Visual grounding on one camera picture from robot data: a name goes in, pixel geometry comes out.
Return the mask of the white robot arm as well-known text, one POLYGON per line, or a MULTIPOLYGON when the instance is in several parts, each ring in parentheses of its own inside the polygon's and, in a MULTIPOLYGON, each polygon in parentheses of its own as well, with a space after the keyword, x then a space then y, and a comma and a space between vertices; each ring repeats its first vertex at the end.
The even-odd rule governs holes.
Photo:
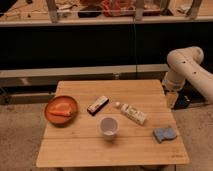
POLYGON ((180 91, 188 81, 210 104, 213 104, 213 74, 200 66, 204 52, 198 46, 172 50, 162 84, 167 91, 180 91))

